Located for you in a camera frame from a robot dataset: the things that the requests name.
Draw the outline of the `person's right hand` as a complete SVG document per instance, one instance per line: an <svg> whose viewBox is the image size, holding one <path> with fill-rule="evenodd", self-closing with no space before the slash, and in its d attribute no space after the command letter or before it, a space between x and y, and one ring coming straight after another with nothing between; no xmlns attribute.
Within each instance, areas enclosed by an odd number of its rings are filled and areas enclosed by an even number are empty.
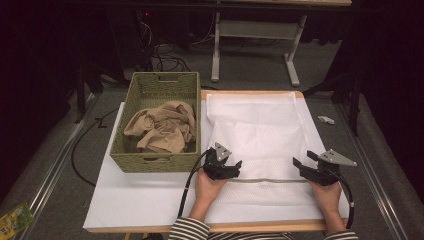
<svg viewBox="0 0 424 240"><path fill-rule="evenodd" d="M309 181L314 192L315 199L325 218L340 216L339 200L341 196L341 186L338 182L321 186L317 183Z"/></svg>

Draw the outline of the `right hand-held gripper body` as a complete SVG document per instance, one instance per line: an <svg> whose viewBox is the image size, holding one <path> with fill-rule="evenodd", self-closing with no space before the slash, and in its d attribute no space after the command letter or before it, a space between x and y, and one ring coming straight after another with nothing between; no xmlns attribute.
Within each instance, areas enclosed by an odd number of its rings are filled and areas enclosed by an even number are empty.
<svg viewBox="0 0 424 240"><path fill-rule="evenodd" d="M306 172L301 177L317 183L321 186L328 186L339 181L340 165L356 167L357 163L340 153L330 149L324 153L317 154L319 160L316 168L306 166Z"/></svg>

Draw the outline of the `green woven basket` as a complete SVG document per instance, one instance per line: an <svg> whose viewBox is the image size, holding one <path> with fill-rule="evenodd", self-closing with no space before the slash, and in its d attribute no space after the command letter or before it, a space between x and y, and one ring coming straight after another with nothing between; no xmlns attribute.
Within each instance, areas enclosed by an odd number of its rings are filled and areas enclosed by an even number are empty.
<svg viewBox="0 0 424 240"><path fill-rule="evenodd" d="M200 156L196 72L136 72L110 156L125 173L188 172Z"/></svg>

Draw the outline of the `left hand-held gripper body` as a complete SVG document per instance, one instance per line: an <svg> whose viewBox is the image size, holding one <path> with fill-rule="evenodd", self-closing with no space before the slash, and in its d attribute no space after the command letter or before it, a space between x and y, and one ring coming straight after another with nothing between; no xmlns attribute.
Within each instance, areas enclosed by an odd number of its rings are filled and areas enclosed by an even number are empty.
<svg viewBox="0 0 424 240"><path fill-rule="evenodd" d="M231 154L230 150L219 143L215 143L215 147L207 150L203 170L211 180L231 179L230 171L237 169L235 165L226 166Z"/></svg>

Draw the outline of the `green printed packet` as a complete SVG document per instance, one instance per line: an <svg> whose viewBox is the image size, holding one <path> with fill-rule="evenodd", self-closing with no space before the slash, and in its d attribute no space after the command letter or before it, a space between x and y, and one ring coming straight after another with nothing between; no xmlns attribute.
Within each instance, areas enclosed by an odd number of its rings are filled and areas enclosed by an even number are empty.
<svg viewBox="0 0 424 240"><path fill-rule="evenodd" d="M10 240L34 221L26 202L0 217L0 240Z"/></svg>

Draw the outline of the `beige garment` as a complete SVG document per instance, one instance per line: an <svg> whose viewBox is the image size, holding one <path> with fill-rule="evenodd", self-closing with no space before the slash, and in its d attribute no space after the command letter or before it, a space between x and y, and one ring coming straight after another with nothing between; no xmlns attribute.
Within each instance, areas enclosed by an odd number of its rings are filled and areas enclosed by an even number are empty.
<svg viewBox="0 0 424 240"><path fill-rule="evenodd" d="M183 101L168 101L133 115L124 129L126 136L137 136L141 152L183 153L196 140L193 108Z"/></svg>

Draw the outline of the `metal floor rail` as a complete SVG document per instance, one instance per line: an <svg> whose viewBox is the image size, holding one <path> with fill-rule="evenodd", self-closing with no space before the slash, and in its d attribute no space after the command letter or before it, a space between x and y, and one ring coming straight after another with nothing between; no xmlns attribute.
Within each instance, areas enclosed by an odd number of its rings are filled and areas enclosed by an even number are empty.
<svg viewBox="0 0 424 240"><path fill-rule="evenodd" d="M87 115L79 118L75 106L49 132L17 182L11 200L26 200L34 221L12 240L80 240L90 236L83 223L93 188L71 166L71 152L89 126L89 116L100 96L85 99Z"/></svg>
<svg viewBox="0 0 424 240"><path fill-rule="evenodd" d="M409 240L405 229L403 228L395 212L392 201L390 200L386 191L383 189L383 185L378 179L378 176L365 153L359 137L353 133L353 130L350 127L348 114L346 113L345 108L340 104L336 104L334 108L338 116L341 118L341 123L348 132L353 146L355 147L355 150L358 154L358 164L362 172L365 174L365 180L367 181L374 200L383 216L383 219L393 240Z"/></svg>

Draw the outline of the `white metal desk frame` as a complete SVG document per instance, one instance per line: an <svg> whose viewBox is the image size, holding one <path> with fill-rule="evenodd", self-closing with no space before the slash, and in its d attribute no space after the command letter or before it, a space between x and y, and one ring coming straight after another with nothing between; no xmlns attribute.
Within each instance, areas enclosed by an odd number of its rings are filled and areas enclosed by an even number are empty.
<svg viewBox="0 0 424 240"><path fill-rule="evenodd" d="M352 0L215 0L218 5L224 3L237 4L270 4L277 6L300 7L350 7ZM220 39L222 37L238 37L243 39L286 40L292 43L291 51L283 55L289 80L293 87L300 81L293 62L308 15L301 14L296 20L222 20L221 13L214 15L214 52L212 57L211 81L220 79Z"/></svg>

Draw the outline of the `black metal stand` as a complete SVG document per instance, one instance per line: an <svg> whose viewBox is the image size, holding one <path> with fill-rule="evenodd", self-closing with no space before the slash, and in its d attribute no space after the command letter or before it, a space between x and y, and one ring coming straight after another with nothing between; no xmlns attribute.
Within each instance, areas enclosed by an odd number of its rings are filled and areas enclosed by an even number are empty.
<svg viewBox="0 0 424 240"><path fill-rule="evenodd" d="M97 66L91 62L81 63L77 70L76 80L76 99L77 99L77 118L80 123L86 114L86 90L88 87L92 93L102 93L103 85L100 80L100 74Z"/></svg>
<svg viewBox="0 0 424 240"><path fill-rule="evenodd" d="M302 92L304 97L312 96L313 94L334 87L335 90L331 97L332 101L336 104L348 101L350 103L348 123L352 133L357 136L358 129L358 114L361 78L357 73L342 73L341 75L325 80L305 91Z"/></svg>

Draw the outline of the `white cloth sheet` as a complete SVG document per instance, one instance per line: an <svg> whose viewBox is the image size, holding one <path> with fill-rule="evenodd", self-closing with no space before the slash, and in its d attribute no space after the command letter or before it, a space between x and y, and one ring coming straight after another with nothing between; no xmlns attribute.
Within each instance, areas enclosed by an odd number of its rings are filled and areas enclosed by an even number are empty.
<svg viewBox="0 0 424 240"><path fill-rule="evenodd" d="M227 164L240 174L218 197L222 204L301 206L315 203L294 159L314 168L306 156L323 143L306 102L294 93L209 94L202 101L202 146L231 151Z"/></svg>

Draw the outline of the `person's left hand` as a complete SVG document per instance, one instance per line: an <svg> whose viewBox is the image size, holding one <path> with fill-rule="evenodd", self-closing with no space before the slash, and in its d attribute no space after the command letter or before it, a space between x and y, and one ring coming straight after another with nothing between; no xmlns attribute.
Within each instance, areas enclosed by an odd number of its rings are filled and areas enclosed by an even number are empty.
<svg viewBox="0 0 424 240"><path fill-rule="evenodd" d="M190 212L190 216L196 219L204 219L209 207L218 197L226 180L211 180L208 175L199 170L196 178L196 201Z"/></svg>

